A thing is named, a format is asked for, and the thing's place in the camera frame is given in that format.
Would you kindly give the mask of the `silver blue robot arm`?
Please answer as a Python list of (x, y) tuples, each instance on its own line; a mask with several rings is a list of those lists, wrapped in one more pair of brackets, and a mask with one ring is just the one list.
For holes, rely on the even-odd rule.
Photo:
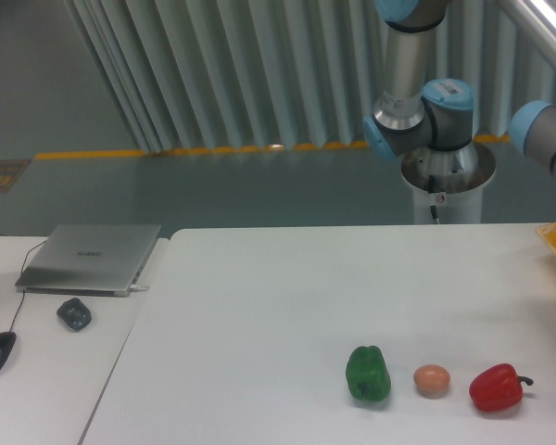
[[(473, 141), (474, 93), (456, 79), (424, 79), (430, 36), (443, 21), (445, 1), (378, 1), (390, 30), (383, 93), (363, 127), (369, 147), (385, 159), (404, 158), (402, 175), (425, 195), (418, 218), (439, 220), (438, 197), (478, 191), (495, 170), (486, 148)], [(513, 145), (556, 178), (556, 106), (537, 100), (509, 124)]]

